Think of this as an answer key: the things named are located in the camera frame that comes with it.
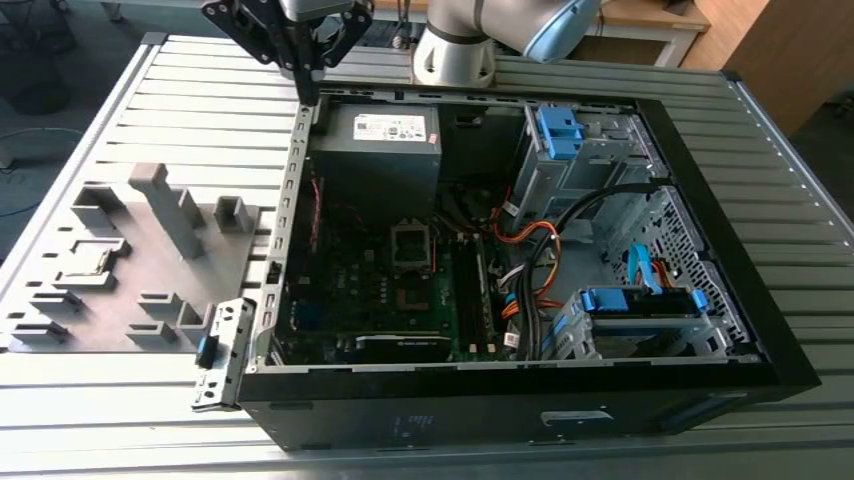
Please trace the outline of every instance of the metal workbench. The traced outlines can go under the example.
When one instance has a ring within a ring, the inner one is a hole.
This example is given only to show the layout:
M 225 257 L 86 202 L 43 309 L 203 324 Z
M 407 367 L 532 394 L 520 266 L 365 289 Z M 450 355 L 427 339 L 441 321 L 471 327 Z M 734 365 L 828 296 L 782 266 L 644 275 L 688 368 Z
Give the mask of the metal workbench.
M 55 248 L 70 192 L 86 181 L 115 184 L 123 198 L 133 196 L 121 184 L 138 161 L 167 163 L 170 183 L 187 186 L 197 201 L 241 195 L 263 208 L 254 247 L 254 258 L 263 258 L 295 91 L 229 40 L 147 38 L 0 270 L 0 299 L 24 293 L 31 261 Z M 407 83 L 407 62 L 402 52 L 357 48 L 330 78 Z M 745 478 L 773 468 L 777 478 L 804 478 L 817 464 L 854 465 L 854 229 L 744 85 L 718 73 L 545 66 L 520 58 L 499 60 L 498 84 L 665 103 L 824 385 L 676 437 L 298 455 L 279 450 L 242 412 L 191 413 L 190 355 L 4 353 L 0 472 L 91 478 L 181 470 L 237 478 L 239 471 L 243 479 L 326 467 L 347 470 L 349 478 L 601 479 Z M 261 281 L 261 265 L 250 264 L 250 284 Z M 0 322 L 0 334 L 10 323 Z M 381 465 L 406 470 L 357 471 Z

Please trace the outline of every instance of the sticker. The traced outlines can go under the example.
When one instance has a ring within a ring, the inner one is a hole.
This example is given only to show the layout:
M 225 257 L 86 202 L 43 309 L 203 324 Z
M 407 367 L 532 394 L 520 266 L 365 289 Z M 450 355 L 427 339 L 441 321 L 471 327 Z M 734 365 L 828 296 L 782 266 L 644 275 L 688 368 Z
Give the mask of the sticker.
M 505 345 L 510 348 L 520 348 L 520 335 L 505 332 Z
M 558 422 L 584 423 L 585 420 L 614 420 L 609 412 L 602 410 L 565 410 L 562 412 L 544 412 L 540 419 L 548 427 L 554 426 Z
M 510 214 L 512 217 L 516 217 L 517 215 L 520 215 L 520 207 L 517 207 L 513 203 L 505 202 L 505 205 L 502 205 L 502 208 Z
M 425 117 L 421 115 L 357 115 L 353 138 L 389 142 L 426 142 Z

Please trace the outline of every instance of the blue cable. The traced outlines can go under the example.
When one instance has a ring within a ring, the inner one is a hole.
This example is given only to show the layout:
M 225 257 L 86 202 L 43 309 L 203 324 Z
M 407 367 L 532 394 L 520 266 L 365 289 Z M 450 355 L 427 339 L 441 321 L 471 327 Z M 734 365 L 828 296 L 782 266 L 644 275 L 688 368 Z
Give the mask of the blue cable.
M 18 215 L 19 213 L 28 212 L 30 210 L 36 208 L 39 206 L 39 204 L 42 204 L 42 202 L 36 202 L 31 206 L 24 207 L 24 208 L 19 209 L 19 210 L 14 210 L 10 213 L 0 213 L 0 218 L 11 217 L 14 215 Z

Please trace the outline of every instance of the power supply label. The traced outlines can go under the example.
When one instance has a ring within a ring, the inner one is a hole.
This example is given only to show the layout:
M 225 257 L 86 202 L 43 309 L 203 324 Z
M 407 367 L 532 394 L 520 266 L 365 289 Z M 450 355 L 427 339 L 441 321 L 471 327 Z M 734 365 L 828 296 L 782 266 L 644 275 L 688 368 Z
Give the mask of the power supply label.
M 357 115 L 353 138 L 387 142 L 426 142 L 425 117 L 421 115 Z

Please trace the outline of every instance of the motherboard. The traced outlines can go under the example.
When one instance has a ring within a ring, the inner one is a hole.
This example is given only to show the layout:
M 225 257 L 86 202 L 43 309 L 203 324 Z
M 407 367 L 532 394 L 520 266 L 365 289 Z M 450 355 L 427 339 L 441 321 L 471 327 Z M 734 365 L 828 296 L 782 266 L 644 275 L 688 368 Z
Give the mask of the motherboard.
M 391 228 L 330 227 L 317 240 L 323 248 L 306 251 L 303 271 L 289 272 L 291 302 L 277 332 L 282 361 L 501 360 L 495 281 L 486 270 L 497 261 L 487 251 L 498 250 L 485 247 L 483 237 L 445 234 L 418 219 Z

